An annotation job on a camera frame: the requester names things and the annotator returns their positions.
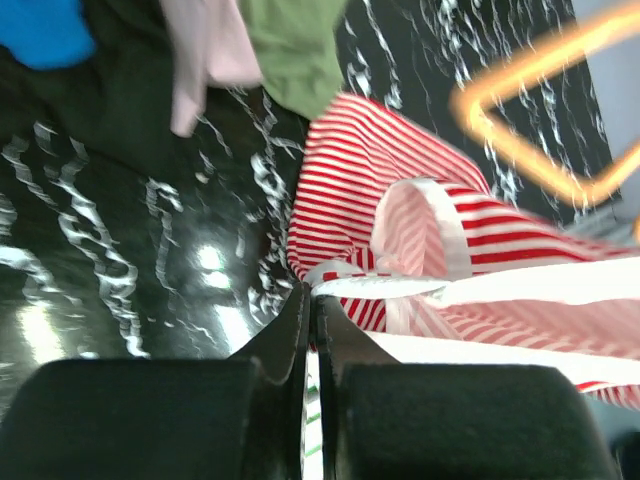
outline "clothing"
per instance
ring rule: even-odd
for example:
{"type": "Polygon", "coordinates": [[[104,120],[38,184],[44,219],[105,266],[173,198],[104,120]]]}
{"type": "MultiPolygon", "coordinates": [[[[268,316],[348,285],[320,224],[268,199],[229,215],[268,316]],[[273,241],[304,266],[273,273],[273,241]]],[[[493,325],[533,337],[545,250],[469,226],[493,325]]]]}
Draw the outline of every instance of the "clothing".
{"type": "Polygon", "coordinates": [[[79,65],[34,71],[0,48],[0,140],[51,124],[142,175],[169,181],[173,60],[158,0],[85,0],[97,48],[79,65]]]}
{"type": "Polygon", "coordinates": [[[69,67],[95,50],[80,0],[3,0],[1,8],[0,45],[30,68],[69,67]]]}
{"type": "Polygon", "coordinates": [[[193,132],[207,85],[257,86],[262,80],[236,0],[161,0],[175,49],[171,130],[193,132]]]}
{"type": "Polygon", "coordinates": [[[334,31],[347,0],[239,2],[269,95],[308,119],[322,114],[344,83],[334,31]]]}
{"type": "MultiPolygon", "coordinates": [[[[396,274],[462,281],[630,256],[640,259],[640,248],[573,238],[493,198],[471,160],[373,101],[341,94],[311,124],[287,244],[301,280],[396,274]]],[[[396,295],[341,303],[364,330],[640,360],[640,296],[583,304],[538,298],[447,304],[445,296],[429,303],[396,295]]],[[[638,385],[596,395],[640,408],[638,385]]]]}

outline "orange plastic hanger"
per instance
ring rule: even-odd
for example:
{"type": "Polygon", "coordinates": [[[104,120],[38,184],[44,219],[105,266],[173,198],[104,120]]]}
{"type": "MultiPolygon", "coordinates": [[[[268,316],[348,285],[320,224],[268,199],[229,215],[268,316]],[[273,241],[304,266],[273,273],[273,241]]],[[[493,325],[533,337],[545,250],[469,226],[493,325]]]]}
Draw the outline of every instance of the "orange plastic hanger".
{"type": "MultiPolygon", "coordinates": [[[[578,26],[575,22],[562,33],[548,34],[510,59],[478,74],[464,90],[451,95],[451,109],[461,127],[477,142],[488,143],[495,151],[533,182],[561,201],[575,207],[595,206],[608,199],[624,180],[640,166],[640,143],[598,175],[585,178],[567,171],[525,138],[512,133],[489,110],[496,102],[508,100],[575,65],[605,46],[640,33],[640,3],[632,1],[578,26]]],[[[640,217],[634,235],[640,242],[640,217]]]]}

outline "marble countertop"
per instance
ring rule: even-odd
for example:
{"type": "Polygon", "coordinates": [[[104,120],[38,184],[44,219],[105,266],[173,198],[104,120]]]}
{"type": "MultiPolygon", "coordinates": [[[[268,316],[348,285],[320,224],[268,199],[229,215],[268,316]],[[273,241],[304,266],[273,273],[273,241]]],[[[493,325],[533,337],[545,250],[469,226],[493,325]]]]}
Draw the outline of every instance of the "marble countertop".
{"type": "MultiPolygon", "coordinates": [[[[494,193],[559,224],[559,204],[456,127],[448,95],[571,18],[569,0],[354,0],[340,27],[348,88],[468,153],[494,193]]],[[[610,162],[585,64],[499,112],[580,174],[610,162]]],[[[261,89],[212,90],[176,180],[141,178],[43,125],[0,146],[0,415],[65,357],[225,358],[279,311],[308,122],[261,89]]]]}

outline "red and white striped fabric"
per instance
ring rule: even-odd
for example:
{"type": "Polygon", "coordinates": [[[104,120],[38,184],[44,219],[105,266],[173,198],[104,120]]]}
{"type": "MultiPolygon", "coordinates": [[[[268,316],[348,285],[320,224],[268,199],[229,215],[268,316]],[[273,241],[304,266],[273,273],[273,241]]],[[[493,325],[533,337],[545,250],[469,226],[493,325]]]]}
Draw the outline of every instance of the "red and white striped fabric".
{"type": "MultiPolygon", "coordinates": [[[[640,249],[570,237],[492,198],[480,170],[463,154],[375,102],[341,94],[311,125],[287,256],[295,274],[314,283],[372,274],[455,282],[544,265],[640,258],[640,249]]],[[[538,287],[539,280],[531,284],[532,291],[538,287]]],[[[575,304],[525,295],[444,304],[415,295],[341,303],[365,330],[640,360],[640,294],[632,297],[575,304]]],[[[637,386],[605,388],[603,379],[590,380],[579,388],[640,408],[637,386]]]]}

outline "yellow-orange frame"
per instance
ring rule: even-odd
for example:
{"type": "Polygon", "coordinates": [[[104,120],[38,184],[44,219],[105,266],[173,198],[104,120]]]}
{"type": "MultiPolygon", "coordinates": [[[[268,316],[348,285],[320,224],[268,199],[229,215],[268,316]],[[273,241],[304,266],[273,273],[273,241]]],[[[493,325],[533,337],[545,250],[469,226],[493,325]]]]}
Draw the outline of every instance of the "yellow-orange frame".
{"type": "MultiPolygon", "coordinates": [[[[598,205],[640,166],[640,143],[593,178],[567,172],[522,136],[486,112],[497,101],[517,95],[574,65],[590,53],[640,33],[640,3],[632,1],[582,26],[567,24],[561,33],[536,40],[532,49],[482,71],[464,90],[455,89],[451,109],[461,127],[477,142],[488,142],[504,159],[561,201],[577,207],[598,205]]],[[[640,217],[636,221],[640,240],[640,217]]]]}

